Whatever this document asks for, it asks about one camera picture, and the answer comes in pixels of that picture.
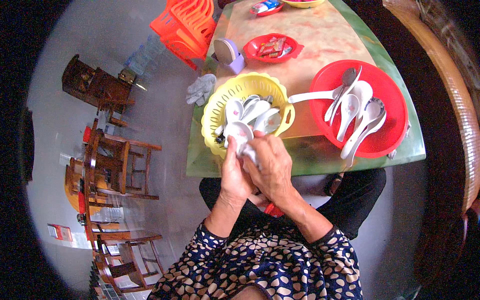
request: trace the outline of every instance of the navy patterned shirt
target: navy patterned shirt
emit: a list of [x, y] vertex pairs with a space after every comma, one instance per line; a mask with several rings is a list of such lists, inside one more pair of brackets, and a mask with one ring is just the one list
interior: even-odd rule
[[333, 228], [307, 244], [295, 226], [276, 222], [220, 238], [203, 224], [149, 300], [231, 299], [256, 285], [273, 300], [362, 299], [355, 251]]

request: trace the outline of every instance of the yellow plastic basket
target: yellow plastic basket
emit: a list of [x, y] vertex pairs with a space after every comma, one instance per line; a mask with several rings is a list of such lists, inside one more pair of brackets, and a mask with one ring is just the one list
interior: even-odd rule
[[325, 0], [316, 0], [316, 1], [308, 1], [308, 2], [293, 2], [293, 1], [287, 1], [287, 0], [282, 0], [282, 1], [287, 3], [290, 6], [299, 7], [299, 8], [312, 8], [315, 6], [319, 6], [320, 4], [325, 2]]
[[241, 74], [235, 78], [227, 80], [223, 85], [219, 86], [216, 92], [210, 96], [204, 109], [202, 117], [202, 135], [212, 153], [225, 158], [227, 153], [223, 144], [215, 142], [216, 135], [214, 133], [218, 126], [225, 122], [224, 107], [228, 99], [240, 98], [245, 100], [250, 95], [273, 96], [273, 105], [280, 107], [280, 115], [282, 122], [273, 135], [278, 136], [287, 130], [295, 119], [295, 109], [293, 105], [288, 103], [287, 89], [280, 84], [278, 79], [270, 77], [267, 73], [259, 74], [251, 72]]

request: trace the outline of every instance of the marble tabletop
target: marble tabletop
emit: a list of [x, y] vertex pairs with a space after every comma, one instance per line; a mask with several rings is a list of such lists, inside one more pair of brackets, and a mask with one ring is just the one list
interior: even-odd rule
[[[243, 0], [225, 7], [218, 21], [213, 39], [226, 37], [241, 48], [252, 38], [269, 33], [280, 33], [294, 38], [305, 46], [296, 59], [284, 63], [269, 64], [247, 60], [241, 73], [268, 73], [279, 79], [287, 88], [287, 95], [309, 91], [313, 77], [325, 65], [344, 59], [361, 60], [376, 65], [398, 85], [408, 107], [408, 119], [412, 125], [408, 137], [397, 148], [394, 159], [386, 156], [368, 159], [355, 158], [354, 165], [346, 168], [340, 159], [340, 150], [329, 142], [315, 124], [308, 101], [295, 107], [295, 121], [280, 135], [292, 156], [292, 175], [316, 175], [347, 170], [380, 168], [426, 157], [418, 117], [408, 90], [380, 41], [367, 25], [341, 0], [325, 1], [310, 9], [299, 9], [285, 4], [273, 15], [255, 17], [249, 12], [257, 0]], [[217, 76], [216, 88], [235, 75], [210, 58], [210, 46], [203, 73]], [[204, 144], [201, 119], [204, 106], [195, 105], [187, 156], [187, 176], [218, 177], [222, 159], [213, 155]]]

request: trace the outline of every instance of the wooden cabinet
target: wooden cabinet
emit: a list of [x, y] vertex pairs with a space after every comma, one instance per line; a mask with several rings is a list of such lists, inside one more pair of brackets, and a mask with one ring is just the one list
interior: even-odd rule
[[99, 110], [110, 109], [122, 113], [126, 105], [135, 104], [134, 100], [129, 99], [130, 83], [113, 77], [101, 68], [93, 69], [78, 58], [79, 55], [75, 55], [63, 72], [64, 92]]

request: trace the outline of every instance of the orange plastic stool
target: orange plastic stool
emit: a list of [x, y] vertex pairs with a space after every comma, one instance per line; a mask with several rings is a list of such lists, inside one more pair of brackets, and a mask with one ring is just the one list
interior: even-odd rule
[[192, 69], [191, 59], [205, 60], [215, 30], [213, 0], [169, 1], [163, 13], [150, 23], [173, 54]]

